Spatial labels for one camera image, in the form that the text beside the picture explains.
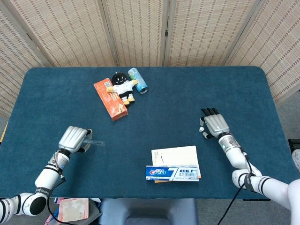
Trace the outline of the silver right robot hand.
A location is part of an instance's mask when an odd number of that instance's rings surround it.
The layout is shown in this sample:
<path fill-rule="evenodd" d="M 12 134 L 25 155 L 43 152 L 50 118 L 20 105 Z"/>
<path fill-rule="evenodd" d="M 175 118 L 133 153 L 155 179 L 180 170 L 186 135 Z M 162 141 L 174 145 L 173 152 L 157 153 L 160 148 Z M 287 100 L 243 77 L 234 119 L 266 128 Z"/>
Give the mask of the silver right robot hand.
<path fill-rule="evenodd" d="M 202 108 L 201 111 L 204 113 L 204 116 L 200 118 L 199 132 L 206 139 L 212 137 L 220 138 L 230 132 L 224 117 L 216 108 Z"/>

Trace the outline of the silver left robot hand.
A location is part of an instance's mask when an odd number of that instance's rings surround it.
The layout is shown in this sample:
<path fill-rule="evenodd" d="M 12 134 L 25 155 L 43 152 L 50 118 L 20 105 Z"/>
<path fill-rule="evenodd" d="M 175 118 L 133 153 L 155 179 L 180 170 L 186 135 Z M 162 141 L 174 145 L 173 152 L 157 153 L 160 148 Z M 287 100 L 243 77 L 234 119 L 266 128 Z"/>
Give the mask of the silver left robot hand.
<path fill-rule="evenodd" d="M 77 152 L 85 153 L 90 148 L 89 143 L 82 147 L 86 138 L 88 140 L 92 139 L 91 129 L 69 126 L 60 139 L 58 147 L 60 150 L 68 150 L 71 154 Z"/>

